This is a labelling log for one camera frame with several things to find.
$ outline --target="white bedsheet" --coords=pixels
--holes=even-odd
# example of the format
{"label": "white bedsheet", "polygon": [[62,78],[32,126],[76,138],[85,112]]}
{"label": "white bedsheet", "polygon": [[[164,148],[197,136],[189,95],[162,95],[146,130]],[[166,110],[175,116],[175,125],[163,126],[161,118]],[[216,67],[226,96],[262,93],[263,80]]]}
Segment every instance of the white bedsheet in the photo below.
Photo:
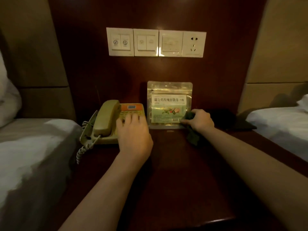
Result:
{"label": "white bedsheet", "polygon": [[0,230],[37,230],[70,175],[81,127],[63,119],[16,119],[0,129]]}
{"label": "white bedsheet", "polygon": [[308,112],[301,107],[269,108],[251,112],[246,121],[282,148],[308,162]]}

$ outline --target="tea package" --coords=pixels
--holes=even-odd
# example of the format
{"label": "tea package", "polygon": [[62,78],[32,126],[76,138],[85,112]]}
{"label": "tea package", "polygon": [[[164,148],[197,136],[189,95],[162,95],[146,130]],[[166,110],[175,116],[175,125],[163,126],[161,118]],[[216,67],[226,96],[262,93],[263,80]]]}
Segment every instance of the tea package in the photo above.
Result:
{"label": "tea package", "polygon": [[191,82],[148,81],[147,121],[150,129],[179,129],[191,110]]}

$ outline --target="wall socket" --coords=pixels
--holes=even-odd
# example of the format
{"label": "wall socket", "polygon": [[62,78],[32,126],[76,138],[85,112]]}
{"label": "wall socket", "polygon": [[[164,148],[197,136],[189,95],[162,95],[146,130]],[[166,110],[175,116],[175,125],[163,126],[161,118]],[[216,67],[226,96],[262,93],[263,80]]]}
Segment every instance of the wall socket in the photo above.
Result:
{"label": "wall socket", "polygon": [[206,32],[184,32],[182,57],[202,58]]}

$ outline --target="wooden headboard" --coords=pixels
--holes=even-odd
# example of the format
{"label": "wooden headboard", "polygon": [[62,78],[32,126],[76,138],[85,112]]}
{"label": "wooden headboard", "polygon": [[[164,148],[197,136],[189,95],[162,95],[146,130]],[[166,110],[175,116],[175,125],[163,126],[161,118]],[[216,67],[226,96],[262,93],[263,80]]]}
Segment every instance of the wooden headboard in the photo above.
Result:
{"label": "wooden headboard", "polygon": [[[266,0],[49,0],[77,120],[146,83],[190,81],[192,108],[237,112]],[[111,57],[106,27],[207,32],[203,58]]]}

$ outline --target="finger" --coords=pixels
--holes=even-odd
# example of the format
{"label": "finger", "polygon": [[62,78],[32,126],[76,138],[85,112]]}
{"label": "finger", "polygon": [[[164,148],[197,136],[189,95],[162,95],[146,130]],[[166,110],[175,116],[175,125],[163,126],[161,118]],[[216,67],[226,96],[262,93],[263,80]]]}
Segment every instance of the finger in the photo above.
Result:
{"label": "finger", "polygon": [[132,115],[130,113],[128,113],[125,117],[125,123],[124,126],[129,125],[132,122]]}
{"label": "finger", "polygon": [[198,112],[200,109],[193,109],[193,110],[191,110],[191,112],[192,113],[196,113],[196,112]]}
{"label": "finger", "polygon": [[148,124],[148,123],[147,123],[147,119],[146,119],[146,117],[145,117],[144,115],[139,116],[139,122],[140,122],[141,124],[144,124],[144,125],[147,125],[147,124]]}
{"label": "finger", "polygon": [[139,115],[138,115],[138,113],[133,113],[133,115],[132,115],[132,123],[133,124],[139,123]]}
{"label": "finger", "polygon": [[120,131],[123,127],[123,121],[122,121],[122,118],[118,118],[116,120],[116,128],[118,129],[118,131]]}
{"label": "finger", "polygon": [[184,125],[190,125],[190,120],[187,119],[180,120],[180,122]]}

